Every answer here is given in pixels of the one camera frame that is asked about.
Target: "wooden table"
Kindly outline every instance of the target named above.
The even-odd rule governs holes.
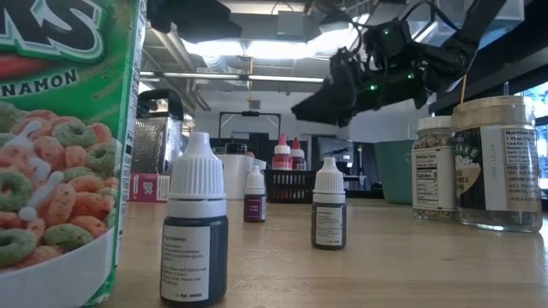
[[[244,223],[229,203],[229,286],[216,307],[548,307],[548,228],[498,233],[412,218],[410,206],[348,201],[348,245],[310,245],[310,204],[269,204]],[[111,307],[161,307],[164,204],[131,204]]]

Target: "cereal box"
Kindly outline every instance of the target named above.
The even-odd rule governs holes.
[[[108,298],[145,26],[146,0],[0,1],[0,307]]]

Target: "dark liquid bottle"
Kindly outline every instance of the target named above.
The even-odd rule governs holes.
[[[266,220],[265,177],[259,166],[253,166],[247,175],[246,195],[243,199],[243,221],[264,222]]]
[[[223,164],[211,152],[209,134],[191,133],[187,150],[173,164],[162,236],[162,301],[181,308],[220,302],[228,245]]]
[[[343,173],[335,159],[327,157],[316,173],[312,205],[311,242],[314,248],[341,250],[346,247],[346,204]]]

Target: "white container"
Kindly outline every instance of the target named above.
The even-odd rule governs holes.
[[[417,134],[412,154],[414,217],[453,222],[456,193],[451,116],[420,119]]]

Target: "black basket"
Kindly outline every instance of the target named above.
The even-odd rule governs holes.
[[[272,203],[311,204],[315,171],[265,170],[266,195]]]

